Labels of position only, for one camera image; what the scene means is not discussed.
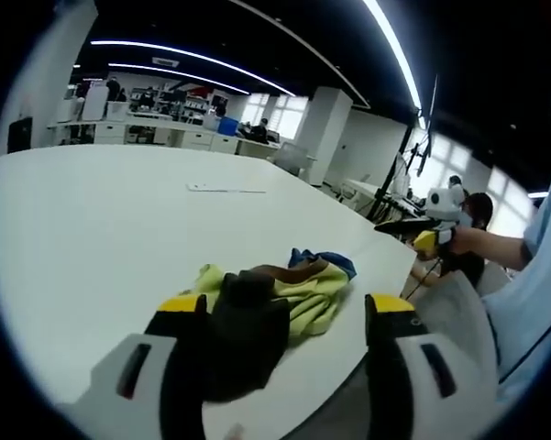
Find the person's right hand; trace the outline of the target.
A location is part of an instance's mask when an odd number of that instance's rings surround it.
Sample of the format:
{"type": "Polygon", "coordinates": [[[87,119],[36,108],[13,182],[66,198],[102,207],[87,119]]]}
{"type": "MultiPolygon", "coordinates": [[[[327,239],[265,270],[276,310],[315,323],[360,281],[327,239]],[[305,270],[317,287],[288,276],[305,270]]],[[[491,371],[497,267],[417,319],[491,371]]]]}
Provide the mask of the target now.
{"type": "Polygon", "coordinates": [[[448,250],[457,255],[474,252],[479,246],[481,234],[482,231],[477,228],[458,225],[452,229],[448,250]]]}

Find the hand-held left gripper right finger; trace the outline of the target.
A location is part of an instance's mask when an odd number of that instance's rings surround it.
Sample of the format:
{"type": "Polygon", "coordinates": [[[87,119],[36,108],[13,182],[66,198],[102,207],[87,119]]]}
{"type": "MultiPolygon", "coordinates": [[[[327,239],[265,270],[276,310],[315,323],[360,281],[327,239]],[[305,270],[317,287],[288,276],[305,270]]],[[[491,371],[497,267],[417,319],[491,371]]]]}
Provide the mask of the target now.
{"type": "Polygon", "coordinates": [[[370,439],[478,439],[497,414],[490,324],[476,295],[417,310],[403,298],[364,302],[370,439]]]}

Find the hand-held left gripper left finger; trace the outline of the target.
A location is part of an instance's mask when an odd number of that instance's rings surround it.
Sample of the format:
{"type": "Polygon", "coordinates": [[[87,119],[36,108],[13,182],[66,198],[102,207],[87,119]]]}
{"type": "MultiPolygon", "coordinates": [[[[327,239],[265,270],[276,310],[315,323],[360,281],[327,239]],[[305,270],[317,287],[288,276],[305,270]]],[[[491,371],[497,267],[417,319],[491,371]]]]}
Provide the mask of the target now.
{"type": "Polygon", "coordinates": [[[204,439],[203,369],[206,300],[180,313],[185,337],[127,336],[91,371],[90,384],[65,415],[88,439],[204,439]]]}

